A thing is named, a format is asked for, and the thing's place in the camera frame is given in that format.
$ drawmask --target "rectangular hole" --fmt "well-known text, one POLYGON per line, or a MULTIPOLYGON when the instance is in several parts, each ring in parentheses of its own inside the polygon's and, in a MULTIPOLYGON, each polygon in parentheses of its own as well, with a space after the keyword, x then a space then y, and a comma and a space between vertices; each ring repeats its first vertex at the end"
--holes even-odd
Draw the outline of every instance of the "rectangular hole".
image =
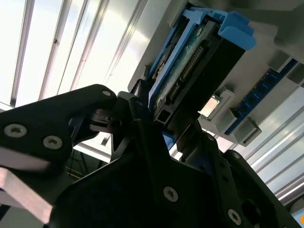
POLYGON ((165 123, 167 121, 167 119, 169 118, 170 113, 166 110, 162 110, 161 114, 158 116, 158 120, 165 123))

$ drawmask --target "blue plastic tab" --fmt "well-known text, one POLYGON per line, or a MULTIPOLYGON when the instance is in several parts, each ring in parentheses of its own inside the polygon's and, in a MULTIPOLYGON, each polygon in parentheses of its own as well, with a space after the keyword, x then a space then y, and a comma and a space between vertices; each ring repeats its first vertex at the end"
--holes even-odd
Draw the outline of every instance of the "blue plastic tab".
POLYGON ((218 35, 231 43, 250 50, 256 45, 253 37, 254 30, 249 26, 250 20, 238 12, 225 12, 221 10, 212 10, 207 8, 192 7, 193 10, 204 11, 213 19, 221 23, 218 35))
POLYGON ((163 133, 163 138, 165 139, 166 145, 168 150, 174 145, 175 138, 172 135, 169 135, 167 133, 163 133))

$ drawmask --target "black metal bracket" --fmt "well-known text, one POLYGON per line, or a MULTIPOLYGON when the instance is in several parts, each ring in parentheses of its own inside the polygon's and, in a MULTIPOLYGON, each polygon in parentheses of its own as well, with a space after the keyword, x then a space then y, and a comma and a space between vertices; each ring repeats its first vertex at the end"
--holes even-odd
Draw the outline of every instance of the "black metal bracket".
POLYGON ((107 118, 99 130, 113 132, 108 113, 116 100, 107 87, 92 85, 1 113, 0 165, 49 175, 62 171, 72 146, 98 133, 92 128, 95 110, 107 118))

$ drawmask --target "ceiling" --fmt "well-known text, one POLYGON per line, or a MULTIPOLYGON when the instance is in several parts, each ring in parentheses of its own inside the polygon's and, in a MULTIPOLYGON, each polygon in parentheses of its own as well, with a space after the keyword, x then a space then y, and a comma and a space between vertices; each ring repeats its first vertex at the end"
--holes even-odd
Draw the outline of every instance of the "ceiling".
MULTIPOLYGON (((0 50, 4 53, 0 55, 0 109, 8 110, 96 83, 115 93, 128 91, 133 75, 138 78, 144 65, 151 64, 161 49, 170 32, 170 22, 176 18, 172 11, 180 10, 177 2, 0 1, 0 25, 5 34, 0 37, 0 50)), ((196 2, 237 9, 254 17, 257 46, 240 59, 225 82, 234 86, 237 104, 268 69, 268 61, 278 50, 289 52, 294 48, 275 43, 278 26, 263 23, 253 10, 294 10, 303 0, 196 2)), ((240 152, 283 202, 304 189, 303 90, 285 79, 275 93, 267 96, 261 107, 267 112, 252 113, 259 120, 262 133, 248 147, 215 135, 222 151, 235 148, 240 152)), ((108 134, 100 133, 76 149, 109 162, 110 141, 101 144, 107 137, 108 134)), ((177 159, 181 156, 175 148, 170 154, 177 159)))

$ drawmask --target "circuit board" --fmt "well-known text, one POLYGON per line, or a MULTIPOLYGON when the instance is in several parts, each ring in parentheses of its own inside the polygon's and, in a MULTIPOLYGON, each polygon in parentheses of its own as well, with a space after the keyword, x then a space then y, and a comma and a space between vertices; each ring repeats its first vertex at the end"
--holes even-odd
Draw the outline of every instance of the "circuit board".
POLYGON ((215 27, 216 23, 209 22, 207 25, 201 24, 194 29, 160 89, 154 105, 155 110, 166 98, 166 102, 174 102, 197 61, 206 54, 204 41, 208 39, 215 27))

